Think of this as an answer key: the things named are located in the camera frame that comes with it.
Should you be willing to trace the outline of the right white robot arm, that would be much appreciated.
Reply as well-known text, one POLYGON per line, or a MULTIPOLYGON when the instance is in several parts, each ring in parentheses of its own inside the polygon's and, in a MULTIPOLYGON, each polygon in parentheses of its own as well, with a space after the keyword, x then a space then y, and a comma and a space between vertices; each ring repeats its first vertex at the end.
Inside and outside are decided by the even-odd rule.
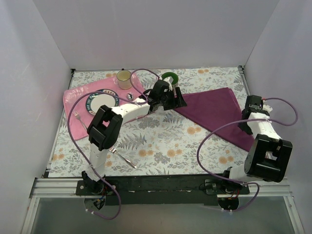
POLYGON ((283 180, 292 153, 291 142, 282 139, 272 126, 270 119, 271 106, 265 104, 260 96, 247 96, 242 119, 238 127, 252 135, 254 142, 248 152, 245 163, 229 167, 224 171, 225 179, 220 187, 227 194, 238 188, 238 182, 280 182, 283 180))

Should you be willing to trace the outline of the purple satin napkin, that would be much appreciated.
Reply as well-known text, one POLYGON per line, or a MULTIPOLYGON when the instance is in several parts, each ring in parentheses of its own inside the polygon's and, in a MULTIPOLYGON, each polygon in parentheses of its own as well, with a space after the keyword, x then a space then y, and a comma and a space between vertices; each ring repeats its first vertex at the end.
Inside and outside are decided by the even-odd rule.
MULTIPOLYGON (((187 106, 177 108, 175 111, 210 132, 227 123, 241 120, 240 106, 230 88, 185 94, 183 98, 187 106)), ((216 134, 245 151, 249 151, 254 142, 253 137, 242 131, 237 124, 226 127, 216 134)))

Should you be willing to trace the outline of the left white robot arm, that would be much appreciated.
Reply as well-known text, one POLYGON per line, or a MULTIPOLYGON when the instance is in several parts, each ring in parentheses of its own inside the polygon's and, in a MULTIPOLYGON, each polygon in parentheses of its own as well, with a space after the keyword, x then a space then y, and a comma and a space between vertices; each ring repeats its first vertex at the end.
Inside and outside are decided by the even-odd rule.
POLYGON ((130 103, 113 108, 102 105, 98 109, 87 129, 91 165, 82 172, 85 187, 91 194, 98 195, 103 191, 104 184, 100 179, 105 176, 107 154, 116 143, 122 125, 153 113, 161 106, 166 111, 186 107, 187 103, 179 87, 160 79, 152 89, 130 103))

